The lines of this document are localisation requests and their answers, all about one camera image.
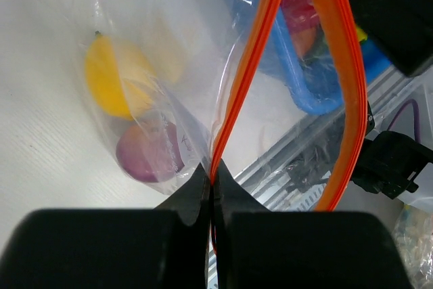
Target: lemon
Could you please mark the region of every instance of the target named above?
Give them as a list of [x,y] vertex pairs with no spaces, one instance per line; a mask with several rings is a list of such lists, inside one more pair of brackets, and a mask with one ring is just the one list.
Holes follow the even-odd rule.
[[93,99],[110,116],[132,119],[152,107],[155,72],[132,42],[97,33],[86,54],[85,76]]

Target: orange zipper strip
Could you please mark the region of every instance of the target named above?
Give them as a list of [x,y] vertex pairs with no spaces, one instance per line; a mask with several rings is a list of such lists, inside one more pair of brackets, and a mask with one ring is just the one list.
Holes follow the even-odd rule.
[[316,210],[334,210],[357,162],[367,129],[367,87],[361,46],[348,0],[313,0],[339,75],[346,105],[340,155]]
[[260,0],[257,14],[252,25],[248,42],[246,43],[233,85],[231,86],[229,101],[225,111],[223,126],[214,140],[214,152],[210,165],[210,183],[213,185],[217,176],[219,162],[223,151],[229,141],[237,116],[244,103],[248,89],[250,88],[254,73],[265,50],[272,25],[277,15],[281,0]]

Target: plastic bag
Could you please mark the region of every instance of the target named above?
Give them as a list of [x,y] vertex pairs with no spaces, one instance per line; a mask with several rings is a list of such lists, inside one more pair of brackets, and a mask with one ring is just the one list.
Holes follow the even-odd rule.
[[[345,134],[318,205],[335,207],[359,154],[367,116],[361,51],[347,0],[311,0],[321,41],[329,48],[313,56],[313,63],[339,74],[340,82],[334,78],[330,84],[323,82],[327,72],[319,73],[318,84],[308,80],[314,74],[297,68],[302,62],[311,68],[293,56],[306,37],[286,35],[284,44],[275,38],[287,31],[273,29],[281,0],[37,1],[119,165],[166,194],[187,181],[199,162],[215,180],[222,155],[236,176],[287,131],[303,146],[306,114],[294,104],[302,108],[306,97],[299,94],[313,104],[330,103],[320,114],[332,124],[342,101],[326,94],[341,94],[340,83]],[[334,138],[323,140],[325,153],[328,146],[338,152]]]
[[433,286],[433,222],[422,210],[405,206],[394,232],[394,240],[414,288]]

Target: yellow fruit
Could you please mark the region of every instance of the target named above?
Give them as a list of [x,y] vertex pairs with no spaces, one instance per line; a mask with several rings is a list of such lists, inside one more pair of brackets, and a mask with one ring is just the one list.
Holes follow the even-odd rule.
[[97,34],[87,51],[85,75],[93,99],[110,116],[132,119],[153,104],[155,72],[129,41]]

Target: wire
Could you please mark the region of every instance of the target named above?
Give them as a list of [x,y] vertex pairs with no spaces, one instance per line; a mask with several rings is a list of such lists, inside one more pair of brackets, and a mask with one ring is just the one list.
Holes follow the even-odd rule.
[[407,106],[412,105],[413,108],[413,137],[417,143],[421,142],[421,127],[420,127],[420,119],[419,119],[419,106],[417,101],[413,98],[408,99],[397,111],[394,118],[392,118],[390,125],[387,128],[387,131],[391,130],[392,127],[397,122],[397,119],[403,113],[403,111],[407,108]]

